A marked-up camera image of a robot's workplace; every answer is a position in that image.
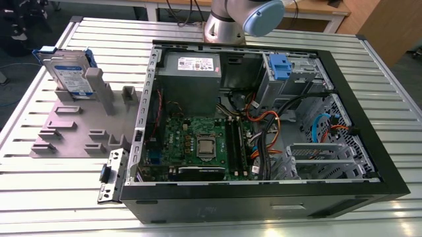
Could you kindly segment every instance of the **ram slot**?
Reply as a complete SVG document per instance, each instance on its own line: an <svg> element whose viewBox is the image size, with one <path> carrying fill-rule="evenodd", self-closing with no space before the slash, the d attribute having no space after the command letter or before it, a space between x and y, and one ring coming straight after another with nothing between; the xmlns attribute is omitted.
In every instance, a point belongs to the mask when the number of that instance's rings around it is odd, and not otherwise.
<svg viewBox="0 0 422 237"><path fill-rule="evenodd" d="M235 149L235 164L236 164L236 171L239 173L243 173L243 152L242 152L242 131L239 127L239 122L232 121L231 123L231 129L232 129L232 143L234 143L234 149Z"/></svg>
<svg viewBox="0 0 422 237"><path fill-rule="evenodd" d="M230 174L235 174L238 167L238 160L235 154L235 142L234 142L234 132L232 132L232 121L226 121L226 148L227 148L227 159L228 159L228 171Z"/></svg>

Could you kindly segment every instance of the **black cable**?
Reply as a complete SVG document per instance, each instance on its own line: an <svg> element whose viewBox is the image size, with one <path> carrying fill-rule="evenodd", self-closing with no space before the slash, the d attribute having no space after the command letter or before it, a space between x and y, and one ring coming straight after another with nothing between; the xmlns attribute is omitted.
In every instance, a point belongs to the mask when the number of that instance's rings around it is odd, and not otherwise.
<svg viewBox="0 0 422 237"><path fill-rule="evenodd" d="M303 99L308 98L308 97L327 97L330 94L332 94L334 91L327 91L327 92L314 92L314 93L308 93L308 94L304 94L304 95L298 95L295 96L294 98L291 98L284 104L283 106L276 110L276 114L278 114L278 117L282 116L282 114L284 113L284 111L299 101L302 101ZM263 129L263 132L262 132L262 135L260 135L260 138L259 138L259 145L258 145L258 152L259 152L259 156L260 157L260 160L263 160L264 164L260 164L260 173L259 175L262 174L262 169L266 170L266 175L263 175L263 179L264 180L270 180L271 179L271 160L270 160L270 155L268 155L268 151L266 149L266 135L267 135L267 132L271 128L271 125L275 121L275 116L271 114L270 115L270 121L268 123L266 124L264 126L264 129Z"/></svg>
<svg viewBox="0 0 422 237"><path fill-rule="evenodd" d="M187 18L186 18L186 21L184 21L184 22L183 22L183 21L180 21L180 19L176 17L176 14L175 14L175 12L174 12L174 10L172 10L172 8L171 8L170 2L168 2L168 0L166 0L166 1L167 1L167 5L168 5L168 9L170 9L170 13L171 13L172 17L174 17L174 18L176 19L176 21L178 21L178 26L179 26L179 27L184 27L186 25L188 25L188 24L187 24L187 22L188 22L188 20L190 20L190 18L191 18L192 5L194 5L192 0L191 0L190 13L188 13L188 15L187 15Z"/></svg>
<svg viewBox="0 0 422 237"><path fill-rule="evenodd" d="M228 103L230 103L232 109L234 109L239 114L242 114L242 112L243 112L244 110L243 110L243 111L239 110L238 107L236 107L236 105L235 105L235 102L232 101L232 91L228 92L228 94L227 94L227 99L228 99Z"/></svg>
<svg viewBox="0 0 422 237"><path fill-rule="evenodd" d="M298 17L299 17L299 6L298 6L298 2L296 2L296 0L292 0L292 1L295 2L296 9L295 9L295 15L294 15L294 17L292 17L292 20L291 20L291 22L290 22L290 26L288 26L287 30L290 30L290 29L295 26L296 20L298 20Z"/></svg>
<svg viewBox="0 0 422 237"><path fill-rule="evenodd" d="M198 11L199 11L199 14L200 14L200 18L202 18L202 20L203 20L203 22L204 22L206 19L204 19L204 16L203 16L203 12L200 11L200 8L199 8L199 5L198 5L196 0L195 0L195 4L196 4L196 7L198 7Z"/></svg>

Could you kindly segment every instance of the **power cable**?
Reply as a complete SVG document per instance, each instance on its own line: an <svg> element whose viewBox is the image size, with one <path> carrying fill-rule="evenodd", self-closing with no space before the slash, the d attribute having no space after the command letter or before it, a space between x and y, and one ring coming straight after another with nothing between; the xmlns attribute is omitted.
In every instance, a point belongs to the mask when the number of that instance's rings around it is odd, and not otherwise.
<svg viewBox="0 0 422 237"><path fill-rule="evenodd" d="M298 17L299 17L299 6L298 6L298 2L296 2L296 0L292 0L292 1L295 2L296 8L295 8L295 15L294 15L294 17L292 17L292 20L291 20L291 22L290 22L290 26L288 26L287 30L292 29L292 27L294 27L295 24L296 24Z"/></svg>

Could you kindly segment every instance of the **power supply label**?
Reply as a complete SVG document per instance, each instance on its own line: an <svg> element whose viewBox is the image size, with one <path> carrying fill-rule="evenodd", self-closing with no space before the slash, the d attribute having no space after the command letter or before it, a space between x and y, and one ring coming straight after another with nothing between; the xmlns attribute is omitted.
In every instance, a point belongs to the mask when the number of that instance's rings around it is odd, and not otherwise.
<svg viewBox="0 0 422 237"><path fill-rule="evenodd" d="M214 71L212 58L179 58L178 70Z"/></svg>
<svg viewBox="0 0 422 237"><path fill-rule="evenodd" d="M83 78L83 68L79 66L55 66L53 69L60 76L60 81L72 95L89 96L92 88L88 80Z"/></svg>

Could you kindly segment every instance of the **metal bracket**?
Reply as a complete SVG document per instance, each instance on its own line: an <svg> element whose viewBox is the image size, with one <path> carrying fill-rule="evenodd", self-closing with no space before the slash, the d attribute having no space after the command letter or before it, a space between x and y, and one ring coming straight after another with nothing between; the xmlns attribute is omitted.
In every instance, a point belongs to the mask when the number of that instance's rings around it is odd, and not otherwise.
<svg viewBox="0 0 422 237"><path fill-rule="evenodd" d="M120 193L124 183L128 152L117 149L109 152L107 164L100 175L100 194L97 204L120 204Z"/></svg>

